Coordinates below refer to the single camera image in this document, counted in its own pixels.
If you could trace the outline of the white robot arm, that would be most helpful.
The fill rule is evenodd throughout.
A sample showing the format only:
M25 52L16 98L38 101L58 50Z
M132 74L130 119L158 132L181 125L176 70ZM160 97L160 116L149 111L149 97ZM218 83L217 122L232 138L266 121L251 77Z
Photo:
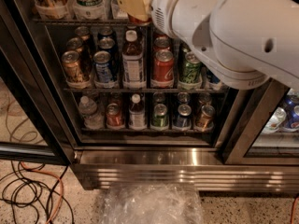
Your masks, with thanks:
M299 88L299 6L292 0L117 0L119 7L185 42L224 84L268 78Z

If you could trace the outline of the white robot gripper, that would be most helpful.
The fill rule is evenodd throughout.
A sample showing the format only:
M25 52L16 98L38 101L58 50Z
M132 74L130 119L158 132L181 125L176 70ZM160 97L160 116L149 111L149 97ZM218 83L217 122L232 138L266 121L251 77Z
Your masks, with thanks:
M192 38L219 0L117 0L130 22L150 22L168 36Z

